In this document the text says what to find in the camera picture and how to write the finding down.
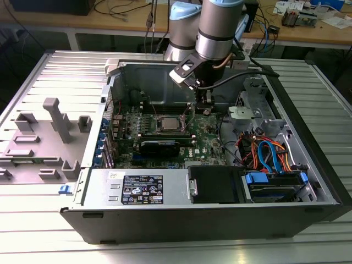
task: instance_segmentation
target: blue cable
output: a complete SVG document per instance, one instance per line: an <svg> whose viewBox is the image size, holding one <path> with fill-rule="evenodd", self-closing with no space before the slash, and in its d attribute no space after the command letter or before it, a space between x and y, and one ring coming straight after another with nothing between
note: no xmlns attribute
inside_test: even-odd
<svg viewBox="0 0 352 264"><path fill-rule="evenodd" d="M258 21L259 25L261 25L264 30L265 30L265 36L266 36L266 41L265 41L265 45L264 45L264 50L265 52L267 52L267 47L268 47L268 41L269 41L269 34L268 34L268 30L266 29L265 25L263 23L261 23L260 21Z"/></svg>
<svg viewBox="0 0 352 264"><path fill-rule="evenodd" d="M278 162L278 160L277 160L275 147L273 146L273 144L271 144L267 140L264 140L264 141L260 142L259 145L258 145L258 158L259 158L260 163L262 163L263 166L266 167L270 173L272 173L272 170L271 170L270 166L265 163L265 161L264 161L264 159L262 157L262 147L263 147L264 144L268 144L268 146L270 147L270 150L271 150L271 153L272 153L272 156L273 156L273 162L274 162L275 170L279 174L282 174L283 171L281 169L280 162Z"/></svg>

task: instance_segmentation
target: cable connector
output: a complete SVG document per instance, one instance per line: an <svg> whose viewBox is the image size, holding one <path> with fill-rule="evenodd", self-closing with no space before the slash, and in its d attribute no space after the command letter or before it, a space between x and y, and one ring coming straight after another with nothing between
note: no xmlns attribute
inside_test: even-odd
<svg viewBox="0 0 352 264"><path fill-rule="evenodd" d="M283 153L288 153L288 150L278 150L278 151L276 151L276 154L283 154Z"/></svg>
<svg viewBox="0 0 352 264"><path fill-rule="evenodd" d="M149 13L148 18L147 18L147 22L145 23L145 26L150 29L153 25L153 14L152 12Z"/></svg>

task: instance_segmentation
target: robotic arm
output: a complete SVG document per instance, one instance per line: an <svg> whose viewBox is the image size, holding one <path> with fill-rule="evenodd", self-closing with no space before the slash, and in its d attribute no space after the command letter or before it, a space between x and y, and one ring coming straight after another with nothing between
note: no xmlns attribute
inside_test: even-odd
<svg viewBox="0 0 352 264"><path fill-rule="evenodd" d="M242 7L243 0L204 0L202 6L177 2L171 8L166 60L181 62L170 77L195 91L198 111L211 112L212 89L201 88L222 78L232 55ZM240 35L247 20L242 20Z"/></svg>

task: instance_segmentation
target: power supply label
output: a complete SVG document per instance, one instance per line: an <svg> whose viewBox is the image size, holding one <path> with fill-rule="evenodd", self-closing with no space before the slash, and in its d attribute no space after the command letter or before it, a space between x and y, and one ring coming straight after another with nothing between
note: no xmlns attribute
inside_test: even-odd
<svg viewBox="0 0 352 264"><path fill-rule="evenodd" d="M122 204L161 205L164 201L162 175L126 175L123 179Z"/></svg>

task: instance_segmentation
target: motherboard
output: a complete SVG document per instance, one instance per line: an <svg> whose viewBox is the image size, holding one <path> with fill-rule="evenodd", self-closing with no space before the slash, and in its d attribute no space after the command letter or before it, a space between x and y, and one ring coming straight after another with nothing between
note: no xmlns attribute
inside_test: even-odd
<svg viewBox="0 0 352 264"><path fill-rule="evenodd" d="M113 116L115 168L226 165L215 113L192 105L120 107Z"/></svg>

